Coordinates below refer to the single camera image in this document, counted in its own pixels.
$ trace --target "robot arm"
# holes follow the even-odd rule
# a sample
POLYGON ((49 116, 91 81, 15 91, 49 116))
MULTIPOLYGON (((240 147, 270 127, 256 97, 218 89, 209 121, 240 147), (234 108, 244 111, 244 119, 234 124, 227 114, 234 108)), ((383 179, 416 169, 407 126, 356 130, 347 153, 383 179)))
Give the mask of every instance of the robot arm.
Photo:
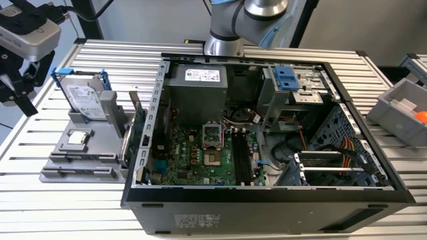
POLYGON ((242 38, 264 49, 279 46, 294 20, 287 0, 212 0, 204 54, 243 56, 242 38))
POLYGON ((113 0, 95 16, 85 16, 72 6, 52 3, 35 7, 27 0, 9 0, 11 6, 0 7, 0 101, 5 106, 17 105, 29 117, 37 114, 31 98, 35 87, 41 87, 59 46, 61 24, 75 12, 85 21, 95 21, 113 0), (24 60, 29 67, 20 74, 24 60))

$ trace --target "sticker label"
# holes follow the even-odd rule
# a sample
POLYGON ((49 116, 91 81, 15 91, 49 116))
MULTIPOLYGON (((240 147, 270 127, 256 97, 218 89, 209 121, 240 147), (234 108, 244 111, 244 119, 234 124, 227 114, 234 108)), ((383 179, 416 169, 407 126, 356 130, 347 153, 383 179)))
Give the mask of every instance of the sticker label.
POLYGON ((175 214, 177 228, 218 228, 220 214, 175 214))
POLYGON ((105 119, 103 106, 96 91, 89 86, 67 86, 80 113, 89 119, 105 119))
POLYGON ((185 81, 220 82, 220 70, 187 69, 185 81))
POLYGON ((262 116, 256 114, 254 117, 254 123, 258 124, 260 122, 260 120, 262 120, 262 116))

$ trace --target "blue tab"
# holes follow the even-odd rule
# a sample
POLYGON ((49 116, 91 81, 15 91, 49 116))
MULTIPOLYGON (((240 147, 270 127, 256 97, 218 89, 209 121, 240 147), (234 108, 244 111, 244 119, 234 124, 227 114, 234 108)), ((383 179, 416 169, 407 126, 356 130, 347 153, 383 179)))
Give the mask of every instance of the blue tab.
POLYGON ((63 75, 69 75, 73 72, 75 72, 75 70, 72 68, 60 68, 56 73, 63 74, 63 75))
POLYGON ((211 4, 215 5, 215 4, 224 4, 224 3, 228 3, 228 2, 234 2, 236 0, 212 0, 211 1, 211 4))
POLYGON ((282 91, 298 91, 300 89, 294 69, 290 66, 275 66, 274 76, 282 91))
POLYGON ((256 160, 258 164, 270 165, 270 161, 256 160))

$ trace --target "metal frame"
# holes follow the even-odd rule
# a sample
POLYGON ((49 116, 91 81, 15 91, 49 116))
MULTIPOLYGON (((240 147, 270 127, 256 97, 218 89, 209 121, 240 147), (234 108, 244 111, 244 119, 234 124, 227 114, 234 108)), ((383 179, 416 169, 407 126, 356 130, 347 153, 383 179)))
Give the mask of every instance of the metal frame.
MULTIPOLYGON (((131 100, 123 95, 127 94, 124 91, 137 87, 137 95, 147 108, 161 52, 200 54, 203 47, 200 44, 147 44, 88 40, 85 44, 72 46, 61 66, 73 67, 81 71, 97 71, 104 67, 111 76, 112 88, 119 90, 119 104, 125 109, 133 108, 131 100)), ((354 51, 288 48, 267 51, 255 46, 246 46, 246 56, 328 62, 362 116, 370 112, 378 95, 391 86, 371 59, 360 57, 354 51)), ((419 55, 419 57, 427 59, 427 55, 419 55)), ((4 218, 5 222, 13 221, 13 223, 0 224, 4 227, 0 232, 8 232, 12 237, 23 238, 36 234, 44 238, 76 239, 88 238, 88 234, 92 233, 88 230, 96 230, 91 234, 93 240, 116 239, 123 235, 128 238, 145 238, 147 235, 133 215, 125 210, 117 210, 123 184, 41 184, 39 182, 39 172, 47 163, 51 146, 56 144, 60 131, 65 129, 68 122, 67 100, 59 94, 59 90, 52 87, 52 80, 47 82, 33 103, 40 113, 31 118, 20 119, 0 146, 0 183, 8 183, 0 184, 3 191, 0 192, 3 201, 0 209, 8 216, 4 218)), ((387 240, 400 240, 404 237, 411 240, 426 239, 427 149, 408 148, 372 122, 367 121, 367 126, 418 204, 354 233, 299 235, 299 239, 375 240, 384 236, 387 240)), ((216 240, 223 238, 294 239, 295 237, 287 234, 197 236, 197 238, 216 240)))
POLYGON ((427 55, 408 53, 400 62, 400 67, 407 68, 419 79, 416 84, 427 85, 427 55))

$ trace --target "blue plastic clip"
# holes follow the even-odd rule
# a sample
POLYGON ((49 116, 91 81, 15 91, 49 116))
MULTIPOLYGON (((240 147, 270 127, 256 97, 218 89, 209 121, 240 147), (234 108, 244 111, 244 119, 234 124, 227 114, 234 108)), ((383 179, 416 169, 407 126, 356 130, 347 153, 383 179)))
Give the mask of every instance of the blue plastic clip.
POLYGON ((300 84, 296 80, 294 69, 290 66, 275 66, 274 76, 282 91, 298 91, 300 89, 300 84))

